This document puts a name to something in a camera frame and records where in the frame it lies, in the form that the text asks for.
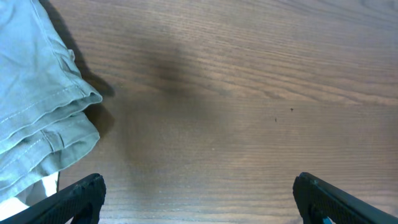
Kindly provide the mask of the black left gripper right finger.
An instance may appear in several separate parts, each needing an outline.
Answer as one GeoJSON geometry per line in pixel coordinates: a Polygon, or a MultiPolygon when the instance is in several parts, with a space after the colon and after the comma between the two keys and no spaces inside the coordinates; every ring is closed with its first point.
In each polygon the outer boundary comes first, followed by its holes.
{"type": "Polygon", "coordinates": [[[295,178],[293,195],[304,224],[397,223],[397,217],[371,206],[308,172],[302,172],[295,178]]]}

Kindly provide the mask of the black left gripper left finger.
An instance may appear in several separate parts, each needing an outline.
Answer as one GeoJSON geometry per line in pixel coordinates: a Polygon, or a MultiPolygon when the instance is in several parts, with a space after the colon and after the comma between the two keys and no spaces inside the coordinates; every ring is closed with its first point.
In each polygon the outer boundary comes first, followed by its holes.
{"type": "Polygon", "coordinates": [[[103,176],[90,174],[1,224],[97,224],[105,195],[103,176]]]}

